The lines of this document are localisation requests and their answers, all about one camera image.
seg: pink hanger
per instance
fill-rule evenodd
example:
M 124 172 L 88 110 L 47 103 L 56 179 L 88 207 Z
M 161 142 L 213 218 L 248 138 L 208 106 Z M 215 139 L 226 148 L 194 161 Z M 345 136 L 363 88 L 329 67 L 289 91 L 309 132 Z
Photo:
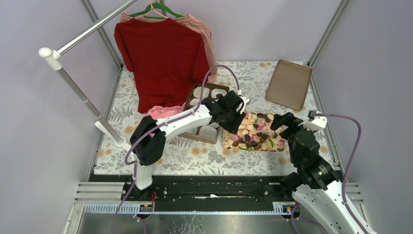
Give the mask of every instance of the pink hanger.
M 161 13 L 159 13 L 159 12 L 155 11 L 155 8 L 153 7 L 153 5 L 152 5 L 152 1 L 151 1 L 151 0 L 149 0 L 149 4 L 150 4 L 150 7 L 151 7 L 151 11 L 149 11 L 148 13 L 143 14 L 143 15 L 141 15 L 141 16 L 139 16 L 139 17 L 136 17 L 135 19 L 139 19 L 139 18 L 141 18 L 141 17 L 143 17 L 143 16 L 145 16 L 145 15 L 147 15 L 147 14 L 151 13 L 152 11 L 153 11 L 153 12 L 155 12 L 155 13 L 157 13 L 158 15 L 160 15 L 160 16 L 162 16 L 162 17 L 165 17 L 166 19 L 168 18 L 168 17 L 166 17 L 166 16 L 162 15 Z

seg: food tray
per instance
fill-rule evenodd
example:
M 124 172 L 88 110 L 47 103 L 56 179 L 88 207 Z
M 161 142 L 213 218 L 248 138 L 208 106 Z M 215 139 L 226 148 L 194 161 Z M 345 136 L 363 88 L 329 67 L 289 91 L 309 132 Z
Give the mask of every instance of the food tray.
M 271 78 L 265 100 L 300 111 L 310 84 L 312 69 L 280 60 Z
M 271 130 L 273 119 L 272 114 L 246 112 L 236 134 L 224 130 L 222 137 L 224 149 L 283 152 L 286 149 L 286 142 L 279 133 L 285 127 Z
M 190 93 L 189 93 L 189 95 L 188 95 L 188 98 L 187 98 L 187 103 L 186 103 L 186 105 L 185 105 L 184 111 L 186 111 L 187 109 L 190 109 L 190 108 L 194 107 L 194 106 L 191 106 L 189 103 L 191 102 L 192 99 L 196 98 L 196 97 L 194 96 L 194 90 L 196 89 L 196 87 L 201 87 L 201 86 L 202 86 L 202 84 L 199 84 L 199 85 L 196 85 L 195 87 L 193 87 L 193 88 L 191 89 L 191 91 L 190 91 Z M 229 87 L 228 87 L 228 86 L 224 86 L 224 85 L 206 83 L 204 87 L 209 89 L 208 97 L 211 97 L 212 90 L 214 90 L 214 89 L 223 89 L 223 90 L 225 90 L 227 93 L 229 92 Z M 216 136 L 215 136 L 214 138 L 208 138 L 208 137 L 200 136 L 200 135 L 199 135 L 200 129 L 201 129 L 201 127 L 198 127 L 198 128 L 196 129 L 196 133 L 195 133 L 195 134 L 191 134 L 191 133 L 185 132 L 185 133 L 179 134 L 179 136 L 180 136 L 180 137 L 189 138 L 189 139 L 193 139 L 193 140 L 197 140 L 197 141 L 206 142 L 206 143 L 209 143 L 209 144 L 216 144 L 216 143 L 217 143 L 219 133 L 221 132 L 221 127 L 215 128 L 215 129 L 217 130 L 217 134 L 216 134 Z

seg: muffin pan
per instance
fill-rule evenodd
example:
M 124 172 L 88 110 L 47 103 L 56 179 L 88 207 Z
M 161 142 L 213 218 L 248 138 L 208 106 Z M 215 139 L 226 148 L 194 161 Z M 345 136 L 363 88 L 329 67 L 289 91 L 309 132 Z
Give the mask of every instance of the muffin pan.
M 202 84 L 199 84 L 191 89 L 189 96 L 187 98 L 187 103 L 184 108 L 185 111 L 198 104 L 199 97 L 201 96 L 201 92 L 200 92 L 201 87 L 202 87 Z M 212 93 L 214 94 L 225 93 L 226 94 L 228 92 L 229 92 L 229 87 L 227 86 L 206 83 L 204 86 L 204 93 L 202 95 L 203 96 L 202 99 L 211 97 Z M 221 127 L 216 123 L 212 123 L 212 124 L 208 124 L 207 126 L 202 126 L 202 127 L 191 129 L 187 132 L 181 133 L 179 136 L 206 142 L 209 144 L 216 144 L 218 141 L 218 136 L 219 136 L 220 131 L 221 131 Z
M 283 152 L 286 142 L 279 134 L 284 126 L 271 130 L 273 119 L 272 114 L 246 112 L 236 134 L 224 130 L 223 147 L 227 150 Z

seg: clothing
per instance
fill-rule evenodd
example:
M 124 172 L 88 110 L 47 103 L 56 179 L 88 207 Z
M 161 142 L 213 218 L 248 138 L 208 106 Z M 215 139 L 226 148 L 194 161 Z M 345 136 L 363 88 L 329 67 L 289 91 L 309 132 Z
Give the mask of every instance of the clothing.
M 135 76 L 140 113 L 182 105 L 209 69 L 201 34 L 171 19 L 118 23 L 114 37 Z
M 153 119 L 167 118 L 184 111 L 186 102 L 182 106 L 162 107 L 154 106 L 148 110 L 145 116 L 151 116 Z
M 120 22 L 126 22 L 128 20 L 131 19 L 136 19 L 139 21 L 144 21 L 144 22 L 161 22 L 164 21 L 164 19 L 149 19 L 149 18 L 134 18 L 134 17 L 130 17 L 128 14 L 126 13 L 122 13 L 120 15 Z M 214 53 L 214 43 L 212 41 L 212 34 L 211 34 L 211 30 L 209 29 L 208 25 L 202 21 L 200 21 L 199 19 L 196 19 L 194 16 L 192 15 L 186 15 L 184 17 L 181 18 L 174 18 L 172 19 L 190 29 L 192 29 L 195 32 L 198 32 L 202 35 L 202 38 L 204 40 L 204 46 L 205 46 L 205 53 L 206 53 L 206 58 L 208 59 L 208 64 L 209 67 L 212 67 L 214 65 L 217 65 L 217 60 L 215 58 L 215 53 Z M 217 80 L 217 75 L 218 75 L 218 68 L 214 68 L 211 71 L 211 75 L 208 77 L 209 82 L 211 83 L 215 83 L 215 81 Z

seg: floral tray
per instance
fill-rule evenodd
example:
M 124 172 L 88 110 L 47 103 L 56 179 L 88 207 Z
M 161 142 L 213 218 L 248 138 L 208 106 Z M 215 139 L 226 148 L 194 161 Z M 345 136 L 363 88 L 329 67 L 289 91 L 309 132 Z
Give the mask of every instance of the floral tray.
M 273 119 L 272 114 L 246 112 L 236 134 L 224 130 L 223 147 L 228 150 L 283 152 L 286 148 L 285 140 L 279 133 L 284 126 L 271 130 Z

